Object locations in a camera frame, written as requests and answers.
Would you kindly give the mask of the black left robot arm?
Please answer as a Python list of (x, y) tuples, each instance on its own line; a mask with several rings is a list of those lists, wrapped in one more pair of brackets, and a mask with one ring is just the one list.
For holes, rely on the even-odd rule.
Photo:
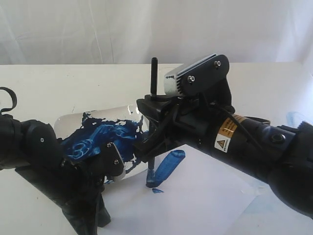
[(101, 192), (99, 156), (73, 161), (51, 125), (0, 117), (0, 168), (13, 169), (54, 202), (78, 235), (95, 235), (111, 222)]

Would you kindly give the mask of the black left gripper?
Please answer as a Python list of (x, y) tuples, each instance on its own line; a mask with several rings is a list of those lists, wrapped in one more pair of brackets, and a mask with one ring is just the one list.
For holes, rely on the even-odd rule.
[(103, 144), (98, 154), (65, 167), (63, 215), (78, 235), (96, 235), (97, 226), (111, 222), (102, 192), (105, 177), (115, 177), (115, 145)]

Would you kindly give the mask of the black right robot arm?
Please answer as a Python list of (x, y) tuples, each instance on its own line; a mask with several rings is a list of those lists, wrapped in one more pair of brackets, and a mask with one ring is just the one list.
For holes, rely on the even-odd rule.
[(313, 127), (272, 126), (261, 118), (235, 115), (226, 79), (190, 97), (146, 95), (139, 111), (152, 124), (134, 145), (143, 162), (188, 145), (268, 184), (288, 207), (313, 215)]

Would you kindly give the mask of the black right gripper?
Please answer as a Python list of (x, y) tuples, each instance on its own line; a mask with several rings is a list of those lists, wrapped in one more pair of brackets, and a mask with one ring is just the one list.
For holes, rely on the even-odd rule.
[(217, 117), (217, 107), (231, 106), (231, 101), (225, 78), (192, 97), (147, 94), (138, 99), (137, 107), (149, 123), (149, 135), (133, 144), (135, 156), (146, 163), (181, 145), (199, 144)]

